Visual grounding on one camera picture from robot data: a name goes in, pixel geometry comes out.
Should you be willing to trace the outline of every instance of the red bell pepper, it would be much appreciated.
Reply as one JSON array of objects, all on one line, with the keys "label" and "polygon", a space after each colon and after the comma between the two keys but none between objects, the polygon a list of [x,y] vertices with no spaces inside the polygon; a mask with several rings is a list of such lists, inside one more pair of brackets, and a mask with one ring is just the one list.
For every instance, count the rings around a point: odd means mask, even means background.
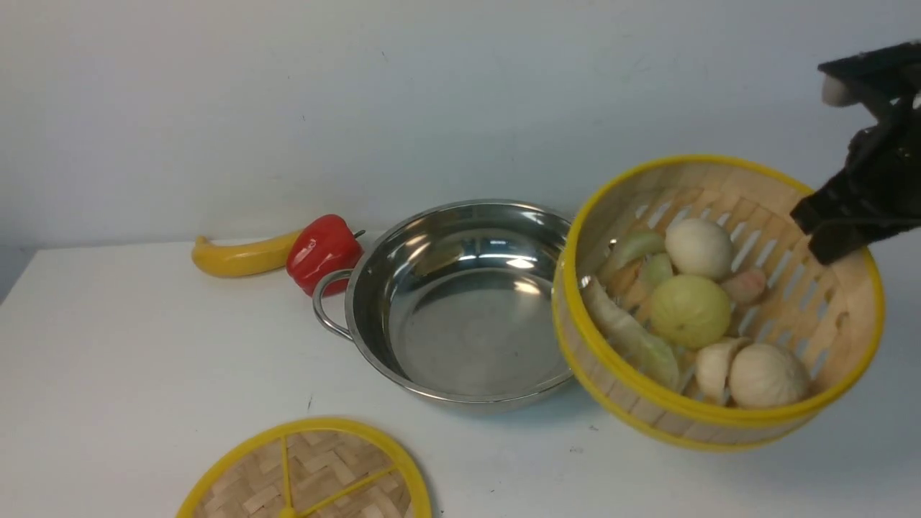
[{"label": "red bell pepper", "polygon": [[[317,283],[324,276],[355,267],[363,252],[356,238],[363,233],[362,230],[353,234],[345,220],[334,214],[318,218],[301,231],[291,247],[286,262],[287,273],[304,293],[313,297]],[[342,293],[346,286],[348,279],[333,282],[324,290],[323,296]]]}]

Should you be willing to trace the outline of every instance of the yellow banana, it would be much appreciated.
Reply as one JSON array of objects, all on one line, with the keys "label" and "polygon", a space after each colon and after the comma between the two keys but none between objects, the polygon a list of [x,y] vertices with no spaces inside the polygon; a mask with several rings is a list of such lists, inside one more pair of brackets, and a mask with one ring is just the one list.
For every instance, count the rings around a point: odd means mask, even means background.
[{"label": "yellow banana", "polygon": [[301,230],[265,241],[232,246],[211,243],[198,236],[192,249],[192,262],[214,277],[245,277],[276,270],[285,265],[288,253]]}]

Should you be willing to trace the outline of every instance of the pot rim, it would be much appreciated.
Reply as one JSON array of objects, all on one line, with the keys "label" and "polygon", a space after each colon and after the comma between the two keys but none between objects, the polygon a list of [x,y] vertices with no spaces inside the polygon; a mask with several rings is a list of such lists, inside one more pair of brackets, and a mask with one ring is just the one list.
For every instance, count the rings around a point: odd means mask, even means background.
[{"label": "pot rim", "polygon": [[[445,403],[462,403],[462,404],[473,404],[473,405],[484,405],[489,403],[510,403],[514,401],[519,401],[526,398],[536,397],[540,394],[545,394],[555,388],[562,386],[564,383],[573,379],[573,372],[571,369],[566,366],[566,370],[555,375],[553,378],[540,382],[530,389],[519,391],[515,393],[506,393],[506,394],[494,394],[494,395],[465,395],[465,394],[452,394],[447,392],[442,392],[434,390],[419,383],[415,383],[412,380],[409,380],[400,374],[394,372],[392,369],[384,365],[371,349],[365,343],[364,338],[361,336],[361,333],[358,331],[356,326],[355,319],[355,287],[357,284],[358,278],[361,276],[362,272],[365,270],[367,261],[371,258],[374,252],[383,244],[387,239],[392,237],[394,234],[404,230],[414,221],[421,218],[425,218],[432,214],[438,212],[443,212],[445,210],[464,207],[464,206],[484,206],[484,205],[500,205],[500,206],[518,206],[522,208],[533,209],[537,212],[542,212],[548,214],[555,218],[562,219],[568,226],[572,225],[572,219],[564,216],[557,210],[551,209],[547,206],[542,206],[533,203],[522,202],[519,200],[504,199],[504,198],[483,198],[483,199],[471,199],[464,200],[459,202],[448,203],[445,205],[435,206],[429,208],[423,212],[419,212],[413,216],[410,216],[403,221],[397,223],[396,225],[390,227],[384,233],[382,233],[371,247],[367,250],[365,254],[362,255],[361,259],[358,261],[358,264],[355,265],[355,268],[352,270],[352,274],[349,276],[348,287],[345,289],[345,325],[348,327],[349,332],[352,334],[352,341],[355,343],[358,350],[361,352],[361,355],[365,357],[365,360],[370,363],[374,368],[386,376],[392,382],[400,385],[402,388],[419,394],[423,397],[429,399],[435,399],[437,401],[442,401]],[[563,258],[563,251],[560,251],[560,255],[557,258],[559,262]]]}]

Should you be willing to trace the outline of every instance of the woven bamboo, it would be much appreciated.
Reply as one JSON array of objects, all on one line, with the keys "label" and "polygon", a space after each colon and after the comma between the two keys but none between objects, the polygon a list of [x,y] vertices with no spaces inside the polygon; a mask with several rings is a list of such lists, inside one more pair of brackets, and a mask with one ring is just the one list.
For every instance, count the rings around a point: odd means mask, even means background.
[{"label": "woven bamboo", "polygon": [[[629,171],[582,208],[554,283],[554,320],[579,381],[615,416],[646,434],[690,448],[739,450],[783,437],[844,394],[866,370],[880,341],[884,298],[866,250],[823,267],[788,215],[809,188],[757,164],[722,157],[676,157]],[[707,218],[732,235],[734,270],[759,266],[768,292],[736,307],[729,332],[788,347],[812,375],[810,397],[768,410],[706,401],[693,379],[694,353],[679,350],[683,393],[658,386],[620,358],[592,324],[578,280],[595,273],[612,240],[631,230],[664,233],[682,218]],[[607,286],[645,323],[648,293],[627,267]]]},{"label": "woven bamboo", "polygon": [[[354,425],[338,428],[355,428]],[[180,516],[195,518],[420,518],[403,473],[408,456],[394,460],[352,431],[288,430],[218,463]],[[409,470],[418,483],[421,477]]]}]

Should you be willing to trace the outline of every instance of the yellow plastic strip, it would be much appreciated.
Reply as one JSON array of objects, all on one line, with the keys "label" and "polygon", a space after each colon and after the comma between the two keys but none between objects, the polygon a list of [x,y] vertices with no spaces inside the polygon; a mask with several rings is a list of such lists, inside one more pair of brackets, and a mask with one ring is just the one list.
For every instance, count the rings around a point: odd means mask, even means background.
[{"label": "yellow plastic strip", "polygon": [[362,481],[356,482],[355,484],[349,486],[348,488],[345,488],[345,489],[339,491],[338,493],[333,494],[333,495],[330,496],[330,497],[326,497],[325,499],[320,500],[319,502],[317,502],[316,505],[314,505],[314,506],[311,507],[310,509],[307,509],[307,510],[304,511],[304,512],[299,512],[299,513],[297,514],[297,518],[307,518],[307,517],[310,516],[311,514],[317,512],[317,511],[319,511],[320,509],[326,507],[327,505],[330,505],[331,503],[333,503],[333,502],[339,500],[340,498],[344,497],[345,495],[348,495],[349,493],[353,493],[353,492],[355,492],[355,491],[358,491],[359,489],[363,488],[364,486],[367,486],[368,484],[370,484],[370,483],[376,481],[378,478],[381,478],[381,477],[383,477],[383,476],[385,476],[385,475],[388,475],[389,473],[392,473],[392,472],[394,472],[394,471],[396,471],[396,470],[397,470],[397,465],[392,465],[391,467],[388,467],[387,469],[378,471],[378,472],[375,473],[374,475],[368,475],[367,478],[363,479]]},{"label": "yellow plastic strip", "polygon": [[288,459],[287,459],[287,436],[282,436],[282,478],[285,480],[285,505],[287,507],[294,507],[294,503],[291,500],[291,471],[288,468]]}]

